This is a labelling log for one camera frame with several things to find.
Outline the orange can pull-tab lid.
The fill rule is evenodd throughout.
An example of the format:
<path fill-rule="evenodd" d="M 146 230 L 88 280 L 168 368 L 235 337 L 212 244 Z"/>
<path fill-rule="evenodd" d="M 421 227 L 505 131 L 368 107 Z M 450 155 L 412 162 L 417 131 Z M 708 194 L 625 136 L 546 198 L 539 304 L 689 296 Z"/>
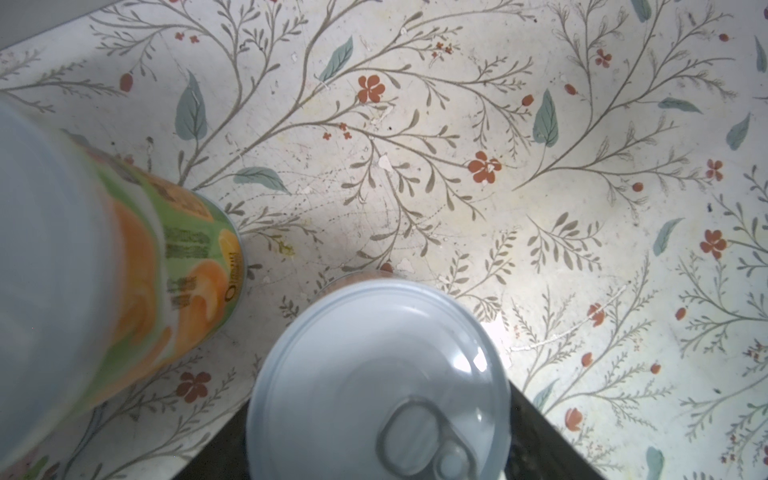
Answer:
<path fill-rule="evenodd" d="M 451 296 L 346 277 L 286 329 L 245 427 L 254 479 L 498 479 L 510 386 L 495 346 Z"/>

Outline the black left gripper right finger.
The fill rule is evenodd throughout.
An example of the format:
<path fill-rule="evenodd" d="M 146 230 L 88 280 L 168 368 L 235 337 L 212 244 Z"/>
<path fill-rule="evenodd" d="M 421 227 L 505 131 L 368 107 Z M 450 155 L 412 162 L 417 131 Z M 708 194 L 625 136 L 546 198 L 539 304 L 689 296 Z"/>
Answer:
<path fill-rule="evenodd" d="M 509 385 L 511 445 L 504 468 L 506 478 L 603 480 L 525 395 Z"/>

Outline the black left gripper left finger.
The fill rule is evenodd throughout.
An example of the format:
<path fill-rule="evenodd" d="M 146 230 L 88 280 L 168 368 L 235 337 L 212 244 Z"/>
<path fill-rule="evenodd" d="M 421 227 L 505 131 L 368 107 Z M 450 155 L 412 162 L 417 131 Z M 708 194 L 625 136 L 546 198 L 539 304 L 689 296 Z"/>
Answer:
<path fill-rule="evenodd" d="M 249 480 L 246 450 L 248 403 L 184 467 L 174 480 Z"/>

